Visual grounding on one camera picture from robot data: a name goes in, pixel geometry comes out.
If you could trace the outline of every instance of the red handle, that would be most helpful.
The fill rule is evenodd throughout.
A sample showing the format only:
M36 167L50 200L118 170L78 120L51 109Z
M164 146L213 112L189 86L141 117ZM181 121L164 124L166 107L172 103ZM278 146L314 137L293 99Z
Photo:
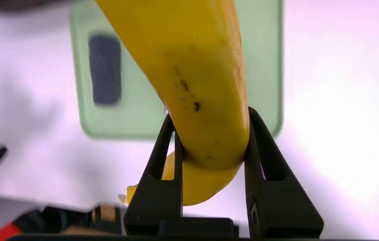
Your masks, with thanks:
M9 223L0 229L0 241L6 241L14 235L23 233L14 223Z

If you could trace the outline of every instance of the banana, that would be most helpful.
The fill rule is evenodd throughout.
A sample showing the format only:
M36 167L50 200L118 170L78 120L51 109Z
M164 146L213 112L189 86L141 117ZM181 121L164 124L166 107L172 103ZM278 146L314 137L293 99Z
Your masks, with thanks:
M96 1L173 120L185 149L184 204L208 200L234 178L249 141L234 0ZM164 178L174 154L168 161Z

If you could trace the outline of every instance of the white background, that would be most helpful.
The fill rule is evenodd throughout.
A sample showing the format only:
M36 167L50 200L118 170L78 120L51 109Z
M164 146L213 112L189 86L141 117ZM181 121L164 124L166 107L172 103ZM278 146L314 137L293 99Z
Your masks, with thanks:
M82 132L69 9L0 16L0 142L12 150L0 165L0 197L117 202L151 153L151 142ZM323 238L379 239L379 0L288 0L285 25L277 144L324 218ZM243 223L243 173L185 212Z

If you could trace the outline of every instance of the yellow banana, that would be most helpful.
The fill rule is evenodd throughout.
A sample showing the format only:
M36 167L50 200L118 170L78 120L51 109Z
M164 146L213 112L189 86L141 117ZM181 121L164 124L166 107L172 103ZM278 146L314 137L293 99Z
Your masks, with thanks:
M184 204L211 198L234 178L249 140L234 0L96 1L173 120L185 149Z

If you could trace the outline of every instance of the brown spot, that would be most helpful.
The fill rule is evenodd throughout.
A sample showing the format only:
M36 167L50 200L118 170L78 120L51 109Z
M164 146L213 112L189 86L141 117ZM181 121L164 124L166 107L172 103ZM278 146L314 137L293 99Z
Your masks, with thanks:
M209 160L215 160L215 158L212 156L212 153L207 152L207 156Z
M186 81L184 79L180 80L180 85L185 89L186 92L189 92L188 85L186 85Z
M194 102L194 111L197 113L198 111L200 111L200 103L198 102Z
M177 75L179 75L179 76L180 76L180 71L179 71L179 69L178 69L178 68L174 67L174 68L173 68L173 70L174 70L174 72L175 72Z

